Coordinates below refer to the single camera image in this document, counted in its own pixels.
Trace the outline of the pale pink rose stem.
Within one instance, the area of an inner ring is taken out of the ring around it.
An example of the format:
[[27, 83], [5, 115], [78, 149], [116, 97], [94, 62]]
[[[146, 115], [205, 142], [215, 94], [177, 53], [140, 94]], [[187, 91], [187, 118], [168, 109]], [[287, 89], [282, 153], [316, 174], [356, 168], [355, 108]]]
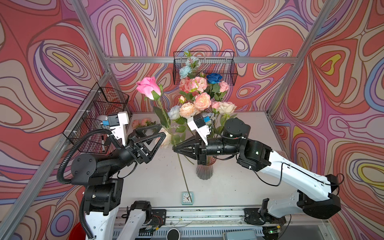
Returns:
[[160, 133], [165, 133], [166, 137], [161, 144], [161, 148], [176, 146], [186, 139], [186, 133], [171, 133], [170, 129], [162, 128]]

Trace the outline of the pink double peony stem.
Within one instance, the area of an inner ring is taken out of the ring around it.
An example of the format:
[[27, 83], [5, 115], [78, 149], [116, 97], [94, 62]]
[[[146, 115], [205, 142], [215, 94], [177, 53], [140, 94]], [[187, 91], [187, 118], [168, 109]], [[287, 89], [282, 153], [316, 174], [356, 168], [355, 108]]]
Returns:
[[143, 127], [148, 127], [148, 126], [152, 126], [155, 124], [156, 124], [156, 122], [152, 121], [151, 118], [143, 118], [143, 119], [139, 119], [139, 120], [134, 120], [132, 123], [132, 128], [133, 129], [143, 128]]

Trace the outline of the pink glass vase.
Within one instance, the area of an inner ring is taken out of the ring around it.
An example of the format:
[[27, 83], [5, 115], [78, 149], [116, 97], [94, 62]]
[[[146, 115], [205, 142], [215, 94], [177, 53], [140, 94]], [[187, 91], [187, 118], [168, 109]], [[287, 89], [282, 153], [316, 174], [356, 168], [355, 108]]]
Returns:
[[213, 156], [207, 158], [207, 165], [198, 165], [196, 168], [196, 175], [201, 180], [208, 180], [213, 176], [214, 173], [214, 163], [216, 159]]

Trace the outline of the cream peony flower stem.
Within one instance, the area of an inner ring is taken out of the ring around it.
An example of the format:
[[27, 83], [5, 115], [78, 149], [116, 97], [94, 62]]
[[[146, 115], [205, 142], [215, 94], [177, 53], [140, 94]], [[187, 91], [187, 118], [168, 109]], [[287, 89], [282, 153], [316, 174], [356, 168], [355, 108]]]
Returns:
[[192, 102], [187, 102], [187, 103], [182, 104], [180, 107], [180, 116], [188, 119], [188, 118], [193, 117], [197, 114], [200, 114], [201, 110], [199, 110], [196, 107], [196, 102], [197, 101], [195, 100]]

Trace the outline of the pink peony flower stem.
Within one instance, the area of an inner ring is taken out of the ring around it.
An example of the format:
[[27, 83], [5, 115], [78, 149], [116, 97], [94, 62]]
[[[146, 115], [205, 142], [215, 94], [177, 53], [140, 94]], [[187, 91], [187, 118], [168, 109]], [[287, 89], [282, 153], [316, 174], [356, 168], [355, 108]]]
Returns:
[[208, 109], [211, 104], [211, 97], [207, 93], [201, 93], [195, 97], [194, 106], [198, 111], [204, 111]]

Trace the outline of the small pink rose stem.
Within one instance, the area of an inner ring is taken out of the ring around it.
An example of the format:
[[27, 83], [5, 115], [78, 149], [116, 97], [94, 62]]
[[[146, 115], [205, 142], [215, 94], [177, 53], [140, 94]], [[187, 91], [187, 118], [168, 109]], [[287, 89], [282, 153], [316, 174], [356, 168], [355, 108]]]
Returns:
[[211, 104], [212, 111], [218, 112], [219, 111], [219, 107], [220, 107], [220, 103], [221, 102], [216, 102], [216, 101], [212, 102], [212, 104]]

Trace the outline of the cream white rose stem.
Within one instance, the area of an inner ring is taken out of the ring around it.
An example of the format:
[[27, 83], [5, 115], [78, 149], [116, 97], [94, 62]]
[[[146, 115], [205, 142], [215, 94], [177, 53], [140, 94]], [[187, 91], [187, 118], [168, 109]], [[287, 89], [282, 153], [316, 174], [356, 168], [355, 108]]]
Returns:
[[216, 128], [216, 133], [219, 135], [224, 129], [224, 125], [231, 115], [235, 112], [237, 106], [232, 102], [221, 102], [219, 111], [216, 112], [220, 115], [220, 126]]

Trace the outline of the magenta rose stem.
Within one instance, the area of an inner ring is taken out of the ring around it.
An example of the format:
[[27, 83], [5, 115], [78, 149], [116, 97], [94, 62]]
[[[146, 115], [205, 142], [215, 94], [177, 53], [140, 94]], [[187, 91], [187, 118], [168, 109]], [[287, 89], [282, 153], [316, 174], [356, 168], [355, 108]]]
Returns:
[[162, 103], [164, 93], [162, 85], [158, 85], [154, 77], [143, 78], [141, 81], [136, 82], [136, 85], [139, 93], [144, 95], [146, 99], [156, 103], [153, 109], [163, 126], [162, 128], [170, 129], [171, 133], [174, 133], [176, 128], [172, 127], [172, 121]]

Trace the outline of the red pink rose stem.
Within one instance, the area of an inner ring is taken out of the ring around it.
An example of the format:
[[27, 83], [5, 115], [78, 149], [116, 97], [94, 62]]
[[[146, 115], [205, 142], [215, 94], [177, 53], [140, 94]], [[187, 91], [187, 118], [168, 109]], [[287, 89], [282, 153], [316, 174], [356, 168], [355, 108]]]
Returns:
[[189, 80], [188, 78], [180, 80], [180, 84], [179, 84], [180, 91], [185, 93], [187, 92], [186, 85], [188, 84], [188, 80]]

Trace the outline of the large peach rose stem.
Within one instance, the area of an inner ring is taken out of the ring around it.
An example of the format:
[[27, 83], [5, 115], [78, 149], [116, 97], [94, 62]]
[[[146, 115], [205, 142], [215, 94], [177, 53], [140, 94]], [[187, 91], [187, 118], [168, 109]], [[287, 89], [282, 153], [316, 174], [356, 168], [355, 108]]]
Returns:
[[183, 90], [186, 93], [203, 93], [208, 87], [208, 82], [203, 77], [184, 79]]

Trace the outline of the blue rose stem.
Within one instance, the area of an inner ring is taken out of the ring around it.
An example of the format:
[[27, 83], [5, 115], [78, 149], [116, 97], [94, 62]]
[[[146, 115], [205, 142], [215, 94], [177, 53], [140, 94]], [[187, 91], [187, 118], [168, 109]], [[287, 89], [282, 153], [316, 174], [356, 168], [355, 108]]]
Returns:
[[209, 86], [209, 93], [218, 93], [220, 91], [220, 82], [223, 79], [222, 75], [212, 73], [207, 75], [207, 82]]

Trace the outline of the pale blue flower stem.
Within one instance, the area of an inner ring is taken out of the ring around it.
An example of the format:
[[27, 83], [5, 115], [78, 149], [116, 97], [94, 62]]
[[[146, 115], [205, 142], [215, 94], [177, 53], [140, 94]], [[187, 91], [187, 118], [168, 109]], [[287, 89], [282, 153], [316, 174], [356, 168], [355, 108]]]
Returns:
[[194, 79], [198, 75], [198, 70], [201, 65], [200, 59], [193, 56], [190, 51], [184, 52], [186, 57], [185, 66], [180, 68], [179, 75], [181, 79]]

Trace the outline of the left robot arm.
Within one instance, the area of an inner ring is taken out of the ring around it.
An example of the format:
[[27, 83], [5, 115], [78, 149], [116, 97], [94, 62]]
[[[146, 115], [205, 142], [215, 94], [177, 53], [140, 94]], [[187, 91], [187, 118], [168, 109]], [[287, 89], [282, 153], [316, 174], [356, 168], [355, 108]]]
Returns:
[[[86, 236], [90, 240], [96, 239], [97, 234], [92, 232], [90, 225], [86, 222], [86, 215], [98, 212], [106, 216], [120, 204], [124, 180], [122, 178], [114, 179], [113, 175], [131, 164], [149, 163], [166, 138], [166, 134], [161, 132], [161, 128], [160, 124], [138, 128], [129, 135], [128, 143], [125, 146], [118, 143], [110, 130], [92, 130], [73, 145], [62, 161], [57, 172], [58, 182], [63, 185], [72, 184], [86, 188], [80, 205], [79, 217]], [[64, 173], [73, 155], [83, 143], [96, 134], [107, 135], [115, 146], [115, 150], [106, 156], [79, 155], [71, 165], [73, 177], [66, 179]]]

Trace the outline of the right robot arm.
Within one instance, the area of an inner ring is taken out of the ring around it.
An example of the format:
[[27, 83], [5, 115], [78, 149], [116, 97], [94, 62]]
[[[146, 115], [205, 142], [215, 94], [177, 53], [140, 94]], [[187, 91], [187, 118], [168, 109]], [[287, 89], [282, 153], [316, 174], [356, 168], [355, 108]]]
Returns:
[[263, 225], [295, 214], [327, 220], [341, 211], [341, 200], [334, 194], [341, 184], [337, 176], [315, 174], [287, 160], [262, 142], [251, 140], [251, 127], [242, 120], [227, 120], [218, 138], [208, 137], [210, 128], [205, 118], [192, 117], [188, 125], [197, 134], [173, 147], [175, 153], [194, 159], [199, 165], [205, 165], [208, 157], [236, 157], [243, 168], [255, 174], [276, 177], [279, 183], [287, 183], [296, 189], [285, 199], [264, 199], [255, 213], [246, 210], [248, 224]]

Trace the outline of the white bowl in basket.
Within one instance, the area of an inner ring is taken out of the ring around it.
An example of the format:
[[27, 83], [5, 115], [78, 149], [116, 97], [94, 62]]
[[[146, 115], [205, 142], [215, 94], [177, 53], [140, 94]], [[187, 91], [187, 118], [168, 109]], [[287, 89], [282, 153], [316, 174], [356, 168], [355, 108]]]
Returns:
[[96, 119], [97, 119], [98, 121], [103, 122], [103, 121], [107, 121], [107, 120], [108, 120], [108, 117], [107, 117], [106, 115], [99, 115], [99, 116], [96, 117]]

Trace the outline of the small teal clock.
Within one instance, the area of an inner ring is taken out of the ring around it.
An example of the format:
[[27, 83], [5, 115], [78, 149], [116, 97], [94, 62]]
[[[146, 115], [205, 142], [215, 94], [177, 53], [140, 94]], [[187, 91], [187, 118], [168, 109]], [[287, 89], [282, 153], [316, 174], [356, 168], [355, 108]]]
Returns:
[[193, 192], [182, 192], [182, 205], [191, 206], [194, 204], [194, 202]]

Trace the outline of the black white round cup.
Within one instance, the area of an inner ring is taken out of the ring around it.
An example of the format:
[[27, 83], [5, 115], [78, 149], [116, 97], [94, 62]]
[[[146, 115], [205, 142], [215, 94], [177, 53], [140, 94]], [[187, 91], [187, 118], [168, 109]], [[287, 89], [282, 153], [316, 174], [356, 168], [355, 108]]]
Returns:
[[166, 240], [180, 240], [180, 239], [181, 239], [181, 234], [178, 229], [173, 228], [167, 232]]

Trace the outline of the grey box at bottom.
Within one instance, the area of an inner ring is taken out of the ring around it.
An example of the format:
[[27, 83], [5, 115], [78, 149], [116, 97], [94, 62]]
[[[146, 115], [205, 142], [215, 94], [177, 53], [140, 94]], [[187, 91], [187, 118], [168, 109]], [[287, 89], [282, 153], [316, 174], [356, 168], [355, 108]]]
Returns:
[[257, 234], [255, 230], [244, 230], [223, 233], [224, 240], [256, 240]]

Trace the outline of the red bucket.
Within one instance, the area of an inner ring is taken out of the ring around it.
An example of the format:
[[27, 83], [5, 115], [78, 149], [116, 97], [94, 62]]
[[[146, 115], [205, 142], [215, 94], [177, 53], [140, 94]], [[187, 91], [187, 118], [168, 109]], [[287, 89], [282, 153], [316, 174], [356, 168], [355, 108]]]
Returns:
[[77, 223], [71, 230], [68, 240], [85, 240], [86, 236], [81, 223]]

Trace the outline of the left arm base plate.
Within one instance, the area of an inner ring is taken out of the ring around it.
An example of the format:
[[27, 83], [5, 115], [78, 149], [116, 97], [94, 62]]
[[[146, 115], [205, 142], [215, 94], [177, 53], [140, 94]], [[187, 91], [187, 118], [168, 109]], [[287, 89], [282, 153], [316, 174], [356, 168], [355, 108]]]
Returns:
[[139, 214], [144, 213], [144, 226], [161, 227], [166, 223], [167, 210], [166, 209], [154, 209], [150, 213], [142, 209], [133, 209], [129, 212], [129, 218], [126, 220], [126, 223], [131, 222], [132, 220], [138, 220]]

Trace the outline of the aluminium mounting rail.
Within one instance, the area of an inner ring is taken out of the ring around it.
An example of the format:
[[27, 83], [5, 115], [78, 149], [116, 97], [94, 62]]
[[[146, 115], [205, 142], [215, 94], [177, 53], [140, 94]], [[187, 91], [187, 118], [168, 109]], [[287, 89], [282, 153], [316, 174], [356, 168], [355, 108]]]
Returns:
[[[245, 208], [259, 206], [224, 206], [224, 207], [152, 207], [152, 211], [166, 210], [163, 227], [243, 227], [251, 226], [246, 223]], [[122, 218], [127, 213], [127, 207], [119, 208], [115, 228], [123, 228], [126, 220]], [[322, 226], [330, 224], [328, 220], [318, 220], [305, 214], [292, 214], [290, 226]]]

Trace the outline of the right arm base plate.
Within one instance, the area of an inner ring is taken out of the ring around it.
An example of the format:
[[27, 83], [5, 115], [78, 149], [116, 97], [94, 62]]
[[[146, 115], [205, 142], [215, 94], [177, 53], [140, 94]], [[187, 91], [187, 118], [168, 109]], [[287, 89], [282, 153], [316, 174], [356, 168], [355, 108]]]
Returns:
[[262, 215], [259, 212], [259, 208], [245, 208], [245, 223], [254, 226], [262, 226], [265, 224], [275, 224], [275, 225], [284, 225], [287, 223], [285, 217], [275, 218], [269, 214]]

